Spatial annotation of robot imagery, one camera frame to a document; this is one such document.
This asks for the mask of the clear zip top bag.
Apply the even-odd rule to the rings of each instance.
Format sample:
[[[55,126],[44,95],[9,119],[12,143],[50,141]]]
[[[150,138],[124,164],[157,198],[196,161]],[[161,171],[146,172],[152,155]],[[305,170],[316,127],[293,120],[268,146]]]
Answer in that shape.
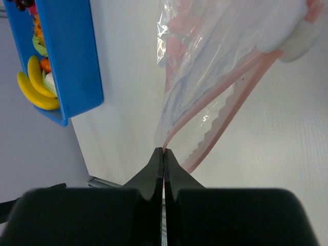
[[[156,140],[193,172],[272,64],[301,58],[327,1],[161,1],[157,64],[166,69]]]

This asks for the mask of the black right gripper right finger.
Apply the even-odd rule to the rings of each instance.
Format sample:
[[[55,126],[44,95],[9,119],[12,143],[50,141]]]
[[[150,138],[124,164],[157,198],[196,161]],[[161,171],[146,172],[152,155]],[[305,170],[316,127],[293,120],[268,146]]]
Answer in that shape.
[[[166,200],[176,200],[180,190],[204,189],[195,178],[181,167],[171,149],[163,153]]]

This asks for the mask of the purple grape bunch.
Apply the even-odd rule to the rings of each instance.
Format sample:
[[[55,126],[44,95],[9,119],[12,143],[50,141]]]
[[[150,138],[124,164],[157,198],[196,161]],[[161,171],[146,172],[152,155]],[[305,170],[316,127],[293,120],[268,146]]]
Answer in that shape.
[[[25,11],[34,5],[34,0],[7,0],[8,2],[14,2],[16,8],[19,11]]]

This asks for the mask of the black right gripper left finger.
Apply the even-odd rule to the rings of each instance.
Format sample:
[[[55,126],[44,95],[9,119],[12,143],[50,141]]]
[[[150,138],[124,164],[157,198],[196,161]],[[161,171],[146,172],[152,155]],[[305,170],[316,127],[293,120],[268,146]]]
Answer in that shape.
[[[144,200],[162,199],[163,190],[163,162],[162,148],[156,148],[150,160],[123,188],[137,189]]]

